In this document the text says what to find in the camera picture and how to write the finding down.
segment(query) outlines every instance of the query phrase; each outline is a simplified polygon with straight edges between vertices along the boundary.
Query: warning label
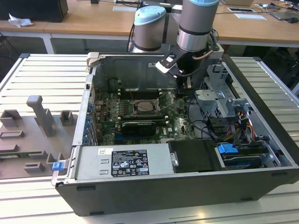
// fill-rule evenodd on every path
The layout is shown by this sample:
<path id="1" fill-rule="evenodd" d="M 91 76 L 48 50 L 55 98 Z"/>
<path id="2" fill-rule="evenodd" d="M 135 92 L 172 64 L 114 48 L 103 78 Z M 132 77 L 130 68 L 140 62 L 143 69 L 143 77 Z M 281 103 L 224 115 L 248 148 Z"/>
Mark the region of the warning label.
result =
<path id="1" fill-rule="evenodd" d="M 146 150 L 113 151 L 111 164 L 113 177 L 150 174 Z"/>

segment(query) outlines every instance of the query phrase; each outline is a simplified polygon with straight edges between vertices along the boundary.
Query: wooden desk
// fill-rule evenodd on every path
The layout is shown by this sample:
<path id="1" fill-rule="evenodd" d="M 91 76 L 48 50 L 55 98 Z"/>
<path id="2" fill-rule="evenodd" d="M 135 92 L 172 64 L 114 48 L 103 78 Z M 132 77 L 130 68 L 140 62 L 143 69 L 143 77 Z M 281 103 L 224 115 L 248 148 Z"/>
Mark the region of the wooden desk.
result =
<path id="1" fill-rule="evenodd" d="M 129 35 L 134 22 L 134 12 L 113 11 L 113 3 L 68 0 L 68 6 L 63 22 L 49 22 L 46 33 Z"/>
<path id="2" fill-rule="evenodd" d="M 7 36 L 41 37 L 47 52 L 51 54 L 55 53 L 51 38 L 127 40 L 135 13 L 113 11 L 114 5 L 108 2 L 90 4 L 88 0 L 68 0 L 69 12 L 61 23 L 33 21 L 33 26 L 17 28 L 8 21 L 0 21 L 0 32 Z M 230 12 L 227 7 L 220 3 L 217 13 Z M 239 19 L 234 14 L 217 14 L 214 28 L 219 33 L 219 43 L 299 47 L 299 23 L 279 21 L 265 13 L 260 15 L 267 20 Z"/>
<path id="3" fill-rule="evenodd" d="M 263 3 L 271 2 L 276 5 L 279 3 L 278 1 L 263 0 Z M 227 5 L 220 4 L 217 13 L 230 12 Z M 245 8 L 253 8 L 259 12 L 259 8 L 255 8 L 257 6 L 254 4 Z M 260 13 L 259 15 L 267 20 L 238 19 L 234 14 L 217 14 L 213 27 L 218 31 L 219 40 L 222 43 L 235 41 L 235 44 L 240 42 L 244 45 L 244 43 L 255 42 L 260 43 L 261 46 L 279 46 L 279 44 L 294 43 L 299 46 L 299 23 L 280 21 L 266 13 Z"/>

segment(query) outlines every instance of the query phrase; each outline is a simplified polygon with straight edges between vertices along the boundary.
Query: blue plastic clip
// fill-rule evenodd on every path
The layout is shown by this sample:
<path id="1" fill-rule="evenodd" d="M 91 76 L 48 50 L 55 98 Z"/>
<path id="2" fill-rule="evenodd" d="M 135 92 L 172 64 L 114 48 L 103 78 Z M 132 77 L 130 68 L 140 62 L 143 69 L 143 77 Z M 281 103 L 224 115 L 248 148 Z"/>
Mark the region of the blue plastic clip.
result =
<path id="1" fill-rule="evenodd" d="M 219 152 L 222 153 L 238 153 L 238 149 L 233 147 L 233 144 L 221 144 L 218 146 Z"/>
<path id="2" fill-rule="evenodd" d="M 65 166 L 65 162 L 54 162 L 52 166 L 53 171 L 63 171 Z"/>

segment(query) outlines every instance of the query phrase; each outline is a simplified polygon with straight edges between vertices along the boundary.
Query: laptop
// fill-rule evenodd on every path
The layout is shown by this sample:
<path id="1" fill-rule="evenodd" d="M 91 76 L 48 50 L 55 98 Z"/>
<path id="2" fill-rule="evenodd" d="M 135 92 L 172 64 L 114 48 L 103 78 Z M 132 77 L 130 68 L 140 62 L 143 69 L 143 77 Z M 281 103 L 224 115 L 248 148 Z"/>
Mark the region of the laptop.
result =
<path id="1" fill-rule="evenodd" d="M 288 20 L 290 18 L 299 19 L 298 13 L 270 12 L 270 14 L 279 20 Z"/>
<path id="2" fill-rule="evenodd" d="M 253 0 L 221 0 L 221 2 L 230 6 L 251 6 Z"/>

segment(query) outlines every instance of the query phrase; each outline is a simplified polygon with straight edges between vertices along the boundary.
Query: computer case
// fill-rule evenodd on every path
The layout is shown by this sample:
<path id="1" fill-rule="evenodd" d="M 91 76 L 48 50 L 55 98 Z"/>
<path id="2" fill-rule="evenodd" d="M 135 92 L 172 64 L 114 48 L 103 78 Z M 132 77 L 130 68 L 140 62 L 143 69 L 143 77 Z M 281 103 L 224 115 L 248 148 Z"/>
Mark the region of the computer case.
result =
<path id="1" fill-rule="evenodd" d="M 10 13 L 21 19 L 62 22 L 68 10 L 66 0 L 1 0 L 0 20 L 8 20 Z"/>

